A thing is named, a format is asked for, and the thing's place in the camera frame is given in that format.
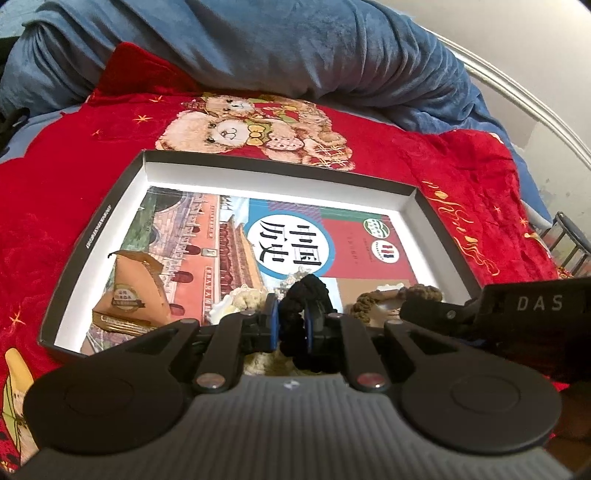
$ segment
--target metal screw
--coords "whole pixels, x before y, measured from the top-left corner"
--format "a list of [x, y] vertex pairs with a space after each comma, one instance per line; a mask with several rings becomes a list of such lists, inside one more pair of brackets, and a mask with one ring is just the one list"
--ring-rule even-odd
[[199, 375], [195, 382], [200, 387], [215, 390], [216, 388], [220, 388], [224, 383], [226, 383], [226, 379], [220, 374], [207, 373]]
[[357, 382], [366, 388], [380, 388], [386, 384], [386, 379], [380, 374], [366, 373], [358, 376]]

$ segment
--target bed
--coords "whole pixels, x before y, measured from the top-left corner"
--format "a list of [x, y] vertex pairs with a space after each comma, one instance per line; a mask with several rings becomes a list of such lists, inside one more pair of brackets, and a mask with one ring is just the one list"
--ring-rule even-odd
[[[298, 5], [48, 0], [27, 22], [0, 81], [0, 111], [26, 106], [32, 116], [0, 157], [0, 205], [10, 206], [0, 220], [1, 383], [15, 365], [30, 370], [21, 389], [55, 368], [37, 345], [53, 288], [141, 150], [412, 184], [481, 285], [558, 278], [524, 206], [530, 219], [550, 220], [538, 189], [452, 53], [374, 2]], [[234, 131], [219, 130], [224, 122]], [[0, 445], [9, 468], [20, 462], [17, 444]]]

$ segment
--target red fleece blanket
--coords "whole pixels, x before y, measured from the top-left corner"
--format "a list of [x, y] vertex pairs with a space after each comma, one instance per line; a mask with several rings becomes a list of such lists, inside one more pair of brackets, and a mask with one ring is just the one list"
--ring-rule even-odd
[[[219, 125], [234, 125], [222, 129]], [[172, 64], [121, 44], [78, 113], [44, 129], [0, 166], [0, 456], [30, 450], [22, 395], [57, 365], [37, 345], [58, 277], [95, 209], [143, 149], [272, 158], [418, 186], [481, 284], [553, 280], [529, 229], [515, 164], [493, 136], [404, 132], [308, 102], [204, 91]]]

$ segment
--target blue blanket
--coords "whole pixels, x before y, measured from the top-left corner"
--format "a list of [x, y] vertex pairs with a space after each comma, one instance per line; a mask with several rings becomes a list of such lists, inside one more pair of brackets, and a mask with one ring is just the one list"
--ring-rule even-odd
[[0, 111], [27, 106], [38, 115], [82, 103], [121, 41], [210, 87], [326, 98], [423, 133], [497, 133], [514, 156], [523, 200], [551, 218], [461, 62], [370, 0], [47, 0], [11, 53]]

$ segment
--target white circle logo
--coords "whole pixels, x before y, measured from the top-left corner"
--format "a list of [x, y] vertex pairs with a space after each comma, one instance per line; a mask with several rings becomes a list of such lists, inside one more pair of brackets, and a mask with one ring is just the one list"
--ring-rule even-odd
[[368, 218], [367, 220], [364, 220], [363, 228], [375, 238], [388, 238], [390, 236], [390, 228], [388, 228], [388, 225], [377, 218]]
[[398, 249], [386, 240], [376, 240], [371, 244], [374, 256], [384, 263], [396, 263], [400, 258]]
[[314, 273], [329, 259], [330, 247], [313, 223], [292, 215], [269, 215], [252, 224], [246, 238], [256, 260], [269, 270], [290, 275], [304, 267]]
[[116, 284], [113, 288], [111, 305], [126, 312], [134, 312], [145, 306], [144, 302], [139, 299], [135, 290], [129, 285], [123, 284]]

